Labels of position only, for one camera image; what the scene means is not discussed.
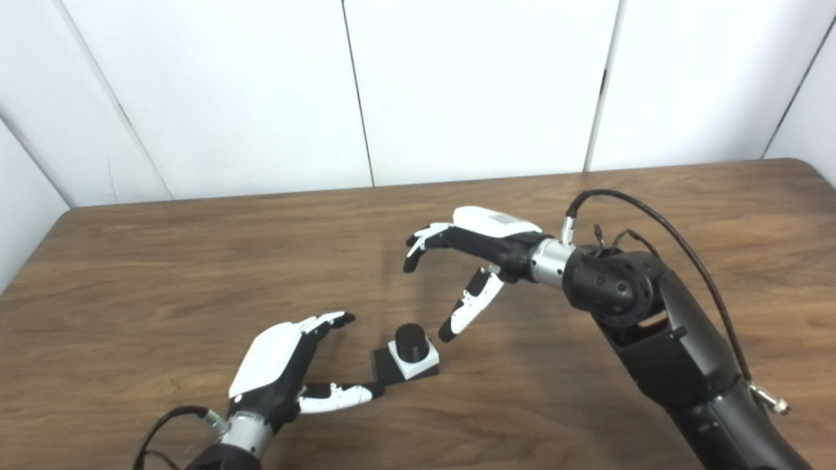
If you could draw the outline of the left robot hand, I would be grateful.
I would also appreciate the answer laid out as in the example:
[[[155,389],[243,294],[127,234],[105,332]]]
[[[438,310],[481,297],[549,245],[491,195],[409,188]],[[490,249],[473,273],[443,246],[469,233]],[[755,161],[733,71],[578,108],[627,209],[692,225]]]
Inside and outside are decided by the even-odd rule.
[[[347,311],[284,322],[257,334],[228,389],[228,431],[219,443],[260,461],[269,441],[299,415],[334,413],[381,398],[379,382],[304,382],[317,345],[355,320]]]

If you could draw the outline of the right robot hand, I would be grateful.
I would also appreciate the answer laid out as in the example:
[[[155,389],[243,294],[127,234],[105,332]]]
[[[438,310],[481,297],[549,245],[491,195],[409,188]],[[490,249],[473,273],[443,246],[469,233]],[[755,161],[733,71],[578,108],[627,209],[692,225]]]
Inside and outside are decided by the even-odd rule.
[[[481,206],[460,206],[448,223],[431,223],[406,240],[403,271],[416,270],[431,249],[454,249],[483,259],[437,332],[449,343],[475,321],[505,285],[520,280],[562,288],[568,261],[579,248],[546,233],[528,220]]]

